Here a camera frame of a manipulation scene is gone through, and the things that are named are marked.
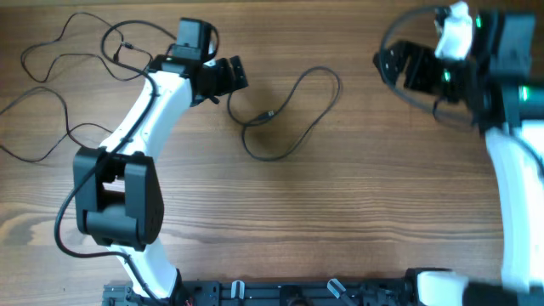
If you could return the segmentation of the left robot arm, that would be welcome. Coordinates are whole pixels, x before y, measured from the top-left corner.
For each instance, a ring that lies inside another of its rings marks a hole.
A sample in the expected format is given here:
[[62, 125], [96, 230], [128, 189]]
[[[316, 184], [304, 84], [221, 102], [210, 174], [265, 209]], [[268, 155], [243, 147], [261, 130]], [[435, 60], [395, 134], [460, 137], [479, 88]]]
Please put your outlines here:
[[218, 30], [183, 18], [168, 53], [140, 70], [143, 90], [118, 128], [98, 148], [74, 158], [77, 228], [115, 256], [133, 282], [125, 298], [138, 305], [193, 305], [179, 269], [159, 239], [164, 201], [155, 163], [173, 126], [191, 107], [247, 86], [239, 57], [217, 59]]

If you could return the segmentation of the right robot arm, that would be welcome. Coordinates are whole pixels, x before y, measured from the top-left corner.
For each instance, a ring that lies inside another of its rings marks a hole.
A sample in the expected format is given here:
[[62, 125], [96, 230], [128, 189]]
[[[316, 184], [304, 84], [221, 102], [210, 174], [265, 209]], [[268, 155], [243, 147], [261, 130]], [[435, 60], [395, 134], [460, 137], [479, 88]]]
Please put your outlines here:
[[484, 137], [499, 190], [501, 280], [448, 269], [407, 274], [412, 305], [540, 305], [543, 302], [543, 85], [530, 78], [536, 16], [459, 2], [414, 8], [387, 29], [374, 56], [398, 97], [463, 103]]

